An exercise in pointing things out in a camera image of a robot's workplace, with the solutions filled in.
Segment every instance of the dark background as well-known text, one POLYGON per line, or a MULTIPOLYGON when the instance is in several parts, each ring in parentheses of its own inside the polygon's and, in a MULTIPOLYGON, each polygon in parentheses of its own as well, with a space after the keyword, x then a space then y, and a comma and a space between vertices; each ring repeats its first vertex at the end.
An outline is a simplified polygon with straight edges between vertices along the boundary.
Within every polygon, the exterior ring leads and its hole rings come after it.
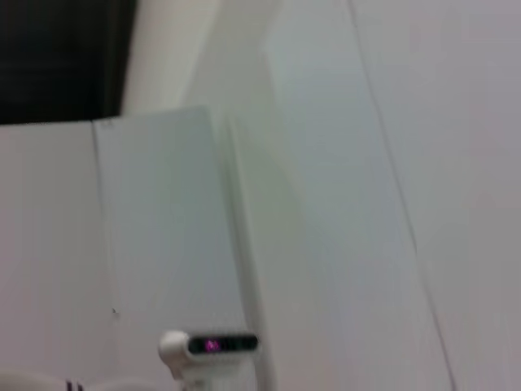
POLYGON ((120 113, 137 0, 0 0, 0 124, 120 113))

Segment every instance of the white mount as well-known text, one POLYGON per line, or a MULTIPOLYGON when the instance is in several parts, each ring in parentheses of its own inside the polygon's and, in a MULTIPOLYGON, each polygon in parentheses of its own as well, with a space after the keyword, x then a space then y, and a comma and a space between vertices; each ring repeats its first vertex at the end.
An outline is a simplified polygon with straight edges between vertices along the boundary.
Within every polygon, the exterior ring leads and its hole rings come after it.
POLYGON ((233 375, 257 351, 256 336, 245 332, 191 335, 171 331, 163 335, 159 346, 161 360, 185 391, 210 391, 213 378, 233 375))

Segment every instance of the ceiling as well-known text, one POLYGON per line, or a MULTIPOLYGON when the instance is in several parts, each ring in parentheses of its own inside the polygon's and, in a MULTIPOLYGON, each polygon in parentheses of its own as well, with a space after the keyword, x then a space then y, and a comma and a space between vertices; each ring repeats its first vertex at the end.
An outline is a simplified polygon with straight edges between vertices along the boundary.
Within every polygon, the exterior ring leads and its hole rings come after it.
POLYGON ((136 0, 0 0, 0 124, 120 112, 136 0))

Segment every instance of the white surface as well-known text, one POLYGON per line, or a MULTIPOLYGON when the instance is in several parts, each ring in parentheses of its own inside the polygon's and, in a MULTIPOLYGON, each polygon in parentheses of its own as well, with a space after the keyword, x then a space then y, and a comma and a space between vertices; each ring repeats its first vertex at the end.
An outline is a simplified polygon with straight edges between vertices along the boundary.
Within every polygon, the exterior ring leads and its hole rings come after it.
MULTIPOLYGON (((173 379, 157 354, 163 332, 245 327, 212 128, 201 108, 96 128, 120 311, 120 375, 166 391, 173 379)), ((219 387, 255 389, 252 367, 219 387)))
POLYGON ((78 390, 82 385, 88 391, 155 391, 152 383, 137 379, 118 379, 85 385, 75 379, 63 379, 32 371, 0 371, 0 389, 10 391, 64 391, 67 389, 67 381, 71 381, 72 390, 78 390))
POLYGON ((521 6, 356 4, 459 389, 519 389, 521 6))
POLYGON ((91 125, 0 129, 0 367, 116 374, 91 125))
POLYGON ((352 34, 342 2, 223 2, 186 101, 242 125, 277 386, 449 389, 352 34))
POLYGON ((220 0, 144 0, 130 47, 123 112, 175 108, 212 27, 220 0))

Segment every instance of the white panel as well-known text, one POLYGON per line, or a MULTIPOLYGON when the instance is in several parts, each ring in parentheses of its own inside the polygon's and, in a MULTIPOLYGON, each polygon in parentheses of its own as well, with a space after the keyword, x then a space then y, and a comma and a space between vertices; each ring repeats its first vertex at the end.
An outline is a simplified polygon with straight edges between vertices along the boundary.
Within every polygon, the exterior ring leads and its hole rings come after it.
POLYGON ((355 3, 459 389, 519 389, 521 5, 355 3))
MULTIPOLYGON (((196 108, 99 122, 97 135, 120 373, 171 389, 162 332, 245 327, 212 128, 196 108)), ((252 367, 223 386, 255 389, 252 367)))
POLYGON ((285 0, 271 27, 265 53, 343 389, 447 390, 348 8, 285 0))
POLYGON ((0 129, 0 367, 116 371, 91 124, 0 129))

